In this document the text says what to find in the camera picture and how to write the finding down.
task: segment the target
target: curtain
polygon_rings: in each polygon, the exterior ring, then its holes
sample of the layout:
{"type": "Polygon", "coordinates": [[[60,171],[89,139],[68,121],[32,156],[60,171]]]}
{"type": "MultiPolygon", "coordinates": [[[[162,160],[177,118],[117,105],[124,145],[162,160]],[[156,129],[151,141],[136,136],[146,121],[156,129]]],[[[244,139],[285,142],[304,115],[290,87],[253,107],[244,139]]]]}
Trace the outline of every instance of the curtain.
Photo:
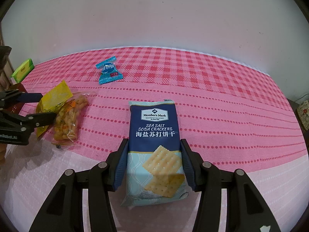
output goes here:
{"type": "MultiPolygon", "coordinates": [[[[0,24],[0,45],[4,45],[1,24],[0,24]]],[[[6,65],[4,66],[3,72],[0,75],[0,91],[5,91],[7,88],[9,88],[10,85],[12,85],[11,82],[12,73],[13,68],[9,58],[6,65]]]]}

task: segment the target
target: white sticker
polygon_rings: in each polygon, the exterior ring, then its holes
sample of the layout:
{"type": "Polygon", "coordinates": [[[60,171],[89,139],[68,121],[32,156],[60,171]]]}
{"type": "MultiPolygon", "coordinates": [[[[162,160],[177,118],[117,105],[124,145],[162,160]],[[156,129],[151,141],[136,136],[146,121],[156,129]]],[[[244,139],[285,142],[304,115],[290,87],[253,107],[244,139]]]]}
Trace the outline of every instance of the white sticker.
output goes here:
{"type": "Polygon", "coordinates": [[[263,227],[260,228],[261,232],[269,232],[270,230],[270,226],[266,227],[265,225],[263,227]]]}
{"type": "Polygon", "coordinates": [[[166,110],[154,108],[154,109],[147,109],[141,111],[141,119],[147,121],[163,121],[168,120],[168,113],[166,110]]]}

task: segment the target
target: yellow packet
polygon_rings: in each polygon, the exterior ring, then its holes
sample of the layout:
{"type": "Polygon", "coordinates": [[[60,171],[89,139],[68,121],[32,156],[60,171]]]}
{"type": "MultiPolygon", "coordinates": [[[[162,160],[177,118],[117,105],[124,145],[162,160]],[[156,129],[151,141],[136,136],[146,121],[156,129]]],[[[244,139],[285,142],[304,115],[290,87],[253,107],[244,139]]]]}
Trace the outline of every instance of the yellow packet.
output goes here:
{"type": "MultiPolygon", "coordinates": [[[[64,80],[46,93],[37,105],[36,113],[58,113],[65,102],[73,96],[64,80]]],[[[42,135],[48,125],[37,128],[37,137],[42,135]]]]}

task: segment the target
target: brown box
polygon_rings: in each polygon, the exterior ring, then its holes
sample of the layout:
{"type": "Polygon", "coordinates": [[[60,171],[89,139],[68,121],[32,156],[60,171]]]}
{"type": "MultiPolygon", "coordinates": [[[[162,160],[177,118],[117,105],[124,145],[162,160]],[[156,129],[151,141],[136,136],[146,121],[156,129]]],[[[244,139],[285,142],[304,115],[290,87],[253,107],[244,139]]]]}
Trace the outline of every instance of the brown box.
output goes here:
{"type": "MultiPolygon", "coordinates": [[[[18,89],[19,91],[24,91],[24,92],[27,92],[25,87],[23,86],[22,83],[18,83],[18,84],[14,84],[12,86],[10,86],[8,88],[8,90],[16,90],[18,89]]],[[[16,114],[19,114],[19,112],[21,111],[21,109],[23,108],[25,103],[17,103],[17,104],[14,104],[8,108],[6,108],[7,111],[10,111],[10,113],[16,113],[16,114]]]]}

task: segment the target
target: cracker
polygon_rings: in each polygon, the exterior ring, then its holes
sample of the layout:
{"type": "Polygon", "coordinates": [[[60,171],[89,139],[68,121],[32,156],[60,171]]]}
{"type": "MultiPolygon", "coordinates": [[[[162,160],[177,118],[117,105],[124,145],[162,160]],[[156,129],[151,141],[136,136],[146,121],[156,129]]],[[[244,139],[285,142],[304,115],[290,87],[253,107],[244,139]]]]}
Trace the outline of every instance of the cracker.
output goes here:
{"type": "Polygon", "coordinates": [[[165,177],[162,179],[162,176],[154,176],[144,189],[152,191],[154,194],[172,198],[183,181],[184,175],[180,173],[169,175],[169,182],[165,181],[165,177]]]}
{"type": "Polygon", "coordinates": [[[159,146],[143,164],[143,168],[153,175],[170,175],[175,174],[181,165],[182,161],[179,156],[159,146]]]}

